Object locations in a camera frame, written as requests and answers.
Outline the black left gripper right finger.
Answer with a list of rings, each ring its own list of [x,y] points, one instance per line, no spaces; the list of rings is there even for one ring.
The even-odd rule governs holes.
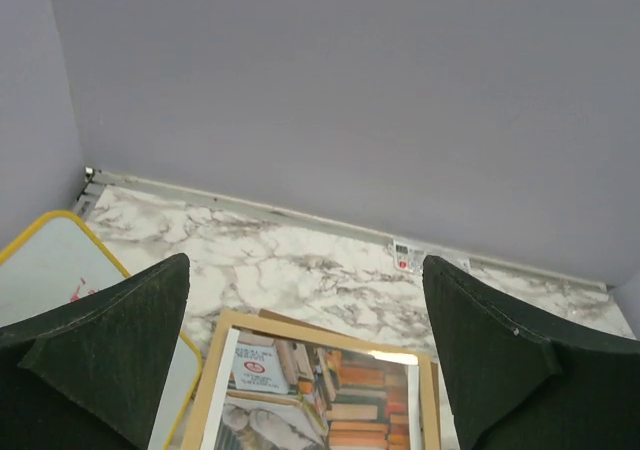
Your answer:
[[[423,290],[463,449],[636,449],[639,343],[511,297],[438,256]]]

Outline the cat and books photo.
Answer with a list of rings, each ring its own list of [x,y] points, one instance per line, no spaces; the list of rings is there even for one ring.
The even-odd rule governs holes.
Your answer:
[[[420,449],[415,355],[229,330],[204,449]]]

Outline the light wooden picture frame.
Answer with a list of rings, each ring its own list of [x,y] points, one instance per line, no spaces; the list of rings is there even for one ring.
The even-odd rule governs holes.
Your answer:
[[[259,334],[274,334],[283,338],[286,338],[285,335],[289,332],[285,325],[276,321],[270,321],[260,315],[249,315],[230,310],[222,313],[214,333],[213,342],[204,367],[204,373],[196,393],[195,404],[182,443],[185,449],[204,449],[201,443],[210,412],[222,350],[225,346],[227,334],[232,328],[240,328]]]

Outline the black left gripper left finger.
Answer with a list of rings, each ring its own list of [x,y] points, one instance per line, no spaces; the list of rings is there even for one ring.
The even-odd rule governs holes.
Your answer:
[[[148,447],[190,289],[178,253],[1,329],[4,449]]]

